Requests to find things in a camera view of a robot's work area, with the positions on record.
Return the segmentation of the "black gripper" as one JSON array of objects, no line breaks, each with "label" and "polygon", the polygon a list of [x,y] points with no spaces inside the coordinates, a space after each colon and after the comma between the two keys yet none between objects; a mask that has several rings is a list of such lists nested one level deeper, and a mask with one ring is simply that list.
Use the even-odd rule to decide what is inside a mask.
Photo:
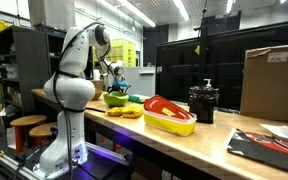
[{"label": "black gripper", "polygon": [[125,81],[113,81],[113,84],[108,87],[107,91],[111,92],[123,92],[126,93],[127,90],[130,88],[130,85]]}]

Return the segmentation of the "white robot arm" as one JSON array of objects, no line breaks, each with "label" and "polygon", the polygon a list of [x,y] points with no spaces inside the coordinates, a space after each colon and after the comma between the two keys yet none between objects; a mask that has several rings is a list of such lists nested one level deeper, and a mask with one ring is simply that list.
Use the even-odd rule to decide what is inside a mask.
[{"label": "white robot arm", "polygon": [[103,71],[115,79],[124,73],[121,61],[111,63],[106,59],[111,41],[102,23],[74,26],[67,31],[58,68],[43,87],[47,97],[56,101],[61,111],[57,115],[57,137],[33,167],[33,172],[41,179],[51,180],[70,174],[75,166],[88,161],[84,117],[86,105],[95,95],[95,86],[82,74],[87,67],[90,47],[96,49]]}]

